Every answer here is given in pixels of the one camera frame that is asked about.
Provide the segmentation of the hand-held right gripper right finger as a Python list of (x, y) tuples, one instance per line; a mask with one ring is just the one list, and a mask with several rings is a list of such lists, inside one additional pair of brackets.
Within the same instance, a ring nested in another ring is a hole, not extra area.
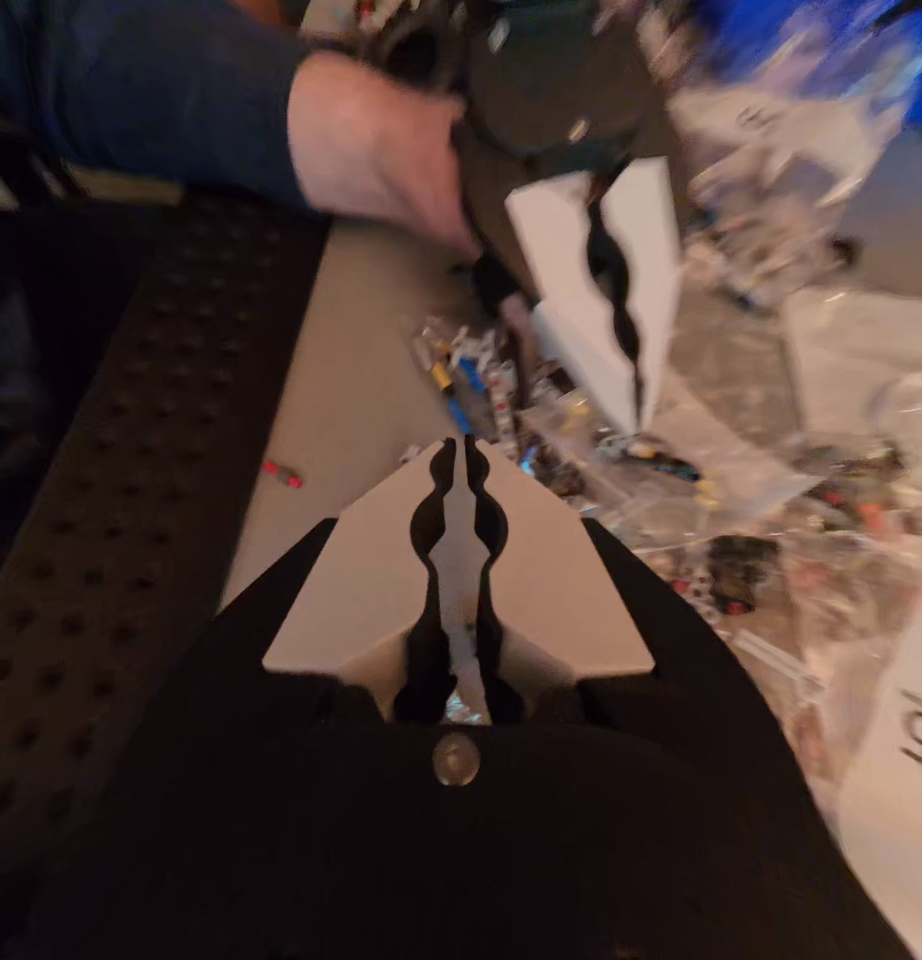
[(481, 569), (475, 651), (492, 722), (521, 722), (552, 690), (647, 675), (655, 660), (580, 514), (510, 461), (465, 439)]

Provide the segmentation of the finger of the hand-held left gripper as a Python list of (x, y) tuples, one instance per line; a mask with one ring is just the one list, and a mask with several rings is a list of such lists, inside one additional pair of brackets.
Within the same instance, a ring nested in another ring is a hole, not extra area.
[(682, 285), (666, 157), (630, 163), (597, 203), (597, 401), (621, 431), (642, 431), (659, 394)]
[(624, 436), (642, 426), (641, 335), (629, 304), (629, 173), (569, 174), (515, 190), (506, 208), (539, 295), (543, 350)]

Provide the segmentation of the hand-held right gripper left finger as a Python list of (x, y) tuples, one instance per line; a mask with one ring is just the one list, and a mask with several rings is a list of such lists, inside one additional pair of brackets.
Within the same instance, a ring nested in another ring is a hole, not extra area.
[(457, 442), (432, 443), (343, 510), (262, 658), (276, 676), (366, 690), (385, 721), (409, 684), (409, 636), (443, 645), (430, 553), (444, 533)]

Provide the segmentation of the small clear bag mixed parts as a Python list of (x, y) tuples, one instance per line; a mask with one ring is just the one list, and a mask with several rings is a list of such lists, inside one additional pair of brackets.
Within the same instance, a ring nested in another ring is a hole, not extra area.
[(650, 433), (623, 435), (557, 363), (522, 378), (514, 333), (429, 316), (410, 344), (458, 431), (578, 514), (640, 550), (710, 535), (720, 492), (696, 458)]

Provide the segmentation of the person's left hand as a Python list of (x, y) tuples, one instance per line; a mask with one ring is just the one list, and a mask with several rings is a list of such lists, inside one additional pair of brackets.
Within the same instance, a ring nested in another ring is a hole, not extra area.
[(287, 107), (299, 189), (314, 210), (400, 227), (474, 261), (452, 142), (465, 111), (342, 54), (311, 54)]

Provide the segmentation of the sealed bags with dark parts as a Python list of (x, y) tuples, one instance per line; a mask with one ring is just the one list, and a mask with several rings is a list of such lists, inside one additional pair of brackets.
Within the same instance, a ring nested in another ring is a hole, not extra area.
[(822, 689), (876, 676), (922, 602), (922, 536), (893, 524), (802, 524), (726, 534), (683, 550), (671, 585), (744, 657)]

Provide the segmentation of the black perforated board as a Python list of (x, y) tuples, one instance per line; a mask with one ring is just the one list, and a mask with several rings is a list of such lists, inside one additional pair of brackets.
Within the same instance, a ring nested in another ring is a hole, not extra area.
[(0, 574), (0, 876), (83, 822), (214, 616), (328, 232), (205, 193), (177, 216)]

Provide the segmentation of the large clear bag white label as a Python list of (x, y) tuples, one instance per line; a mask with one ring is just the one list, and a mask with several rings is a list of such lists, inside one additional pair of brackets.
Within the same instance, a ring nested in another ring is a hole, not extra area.
[(922, 958), (922, 601), (867, 700), (867, 726), (827, 808), (854, 874)]

